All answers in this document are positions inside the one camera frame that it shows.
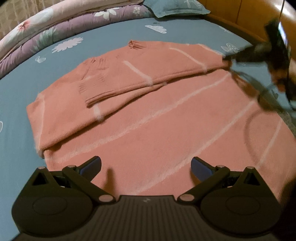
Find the phone screen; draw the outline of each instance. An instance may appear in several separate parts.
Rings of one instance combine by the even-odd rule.
[[[281,38],[283,39],[285,46],[288,47],[287,35],[286,35],[285,31],[284,31],[284,28],[283,28],[281,22],[279,23],[279,32],[281,34]]]

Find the purple blanket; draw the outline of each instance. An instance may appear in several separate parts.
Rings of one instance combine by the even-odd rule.
[[[153,13],[144,5],[131,5],[111,8],[101,12],[87,13],[56,24],[37,34],[11,52],[0,63],[0,79],[34,54],[56,42],[111,23],[151,18],[153,16]]]

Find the pillow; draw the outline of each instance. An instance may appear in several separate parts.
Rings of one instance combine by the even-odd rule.
[[[167,15],[199,15],[210,13],[197,0],[145,0],[143,5],[150,8],[158,18]]]

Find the metal screw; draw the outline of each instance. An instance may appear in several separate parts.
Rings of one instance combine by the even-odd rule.
[[[182,194],[180,199],[184,202],[192,202],[194,200],[194,196],[191,194]]]
[[[111,201],[113,201],[113,197],[109,194],[104,194],[99,197],[99,200],[101,202],[111,202]]]

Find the mattress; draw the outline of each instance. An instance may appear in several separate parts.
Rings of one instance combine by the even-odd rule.
[[[11,217],[12,204],[35,168],[46,165],[34,148],[26,106],[35,100],[38,93],[84,60],[124,47],[131,39],[199,43],[222,54],[234,53],[239,48],[249,45],[246,40],[228,30],[197,17],[129,20],[80,33],[46,47],[2,78],[0,240],[10,240],[18,234]],[[234,63],[232,68],[246,73],[243,78],[258,90],[263,90],[271,83],[266,64]],[[270,91],[266,99],[289,107],[285,95],[276,89]],[[290,116],[287,113],[281,113],[281,116],[295,134],[295,126]]]

